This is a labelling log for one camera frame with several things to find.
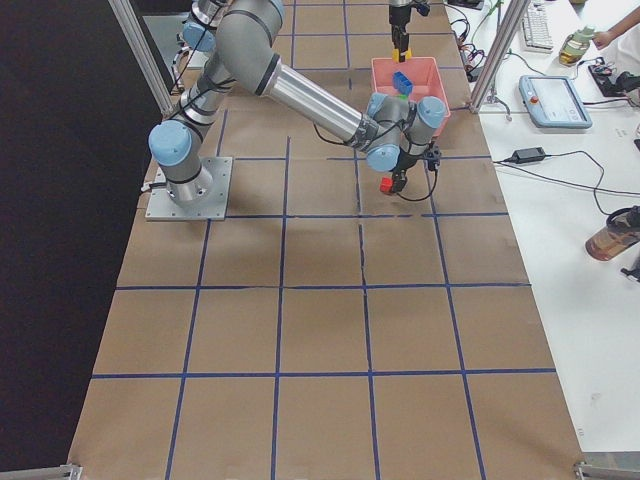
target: keyboard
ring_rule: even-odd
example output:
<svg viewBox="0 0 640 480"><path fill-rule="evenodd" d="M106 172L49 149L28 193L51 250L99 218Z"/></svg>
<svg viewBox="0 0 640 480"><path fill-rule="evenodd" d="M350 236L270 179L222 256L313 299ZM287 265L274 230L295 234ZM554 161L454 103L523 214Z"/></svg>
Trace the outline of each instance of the keyboard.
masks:
<svg viewBox="0 0 640 480"><path fill-rule="evenodd" d="M524 50L529 52L551 53L553 40L547 26L547 12L540 1L532 1L522 17Z"/></svg>

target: person's hand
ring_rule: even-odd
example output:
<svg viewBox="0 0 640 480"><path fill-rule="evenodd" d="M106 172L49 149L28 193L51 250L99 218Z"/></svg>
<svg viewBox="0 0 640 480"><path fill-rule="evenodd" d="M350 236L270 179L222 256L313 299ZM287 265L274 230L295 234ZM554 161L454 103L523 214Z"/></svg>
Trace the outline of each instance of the person's hand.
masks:
<svg viewBox="0 0 640 480"><path fill-rule="evenodd" d="M613 33L611 33L608 30L606 32L596 32L595 36L593 37L593 43L598 50L602 50L604 47L609 45L614 39L615 39L615 36L613 35Z"/></svg>

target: plastic tray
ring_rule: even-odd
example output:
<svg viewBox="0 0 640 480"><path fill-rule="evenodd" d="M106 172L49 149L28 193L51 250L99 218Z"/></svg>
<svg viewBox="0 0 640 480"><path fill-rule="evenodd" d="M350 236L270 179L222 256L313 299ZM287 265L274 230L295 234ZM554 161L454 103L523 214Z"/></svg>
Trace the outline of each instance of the plastic tray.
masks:
<svg viewBox="0 0 640 480"><path fill-rule="evenodd" d="M371 87L375 92L386 93L388 95L400 95L393 87L393 74L402 72L413 83L413 91L409 95L409 100L419 101L426 96L438 97L447 107L442 125L433 134L437 137L442 133L451 111L447 103L447 96L444 93L442 80L436 59L433 57L413 57L406 62L397 63L391 58L371 59Z"/></svg>

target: metal mounting plate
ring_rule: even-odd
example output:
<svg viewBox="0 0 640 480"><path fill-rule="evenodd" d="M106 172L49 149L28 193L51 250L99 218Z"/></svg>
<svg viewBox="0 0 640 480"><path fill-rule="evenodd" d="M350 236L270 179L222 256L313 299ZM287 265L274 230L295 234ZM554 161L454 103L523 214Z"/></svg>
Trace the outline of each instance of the metal mounting plate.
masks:
<svg viewBox="0 0 640 480"><path fill-rule="evenodd" d="M202 166L211 173L213 185L207 195L189 205L179 205L164 188L151 192L146 219L149 221L224 220L229 201L231 182L231 157L205 157ZM165 176L158 168L154 182L164 182Z"/></svg>

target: black curtain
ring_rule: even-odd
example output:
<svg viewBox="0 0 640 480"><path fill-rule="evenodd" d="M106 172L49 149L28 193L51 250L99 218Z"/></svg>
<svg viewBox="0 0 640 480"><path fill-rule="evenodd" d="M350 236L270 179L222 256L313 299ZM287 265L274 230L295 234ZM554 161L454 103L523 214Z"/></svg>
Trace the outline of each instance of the black curtain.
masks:
<svg viewBox="0 0 640 480"><path fill-rule="evenodd" d="M160 112L105 0L3 5L0 471L67 461Z"/></svg>
<svg viewBox="0 0 640 480"><path fill-rule="evenodd" d="M144 14L167 14L188 12L190 0L137 0L140 11Z"/></svg>

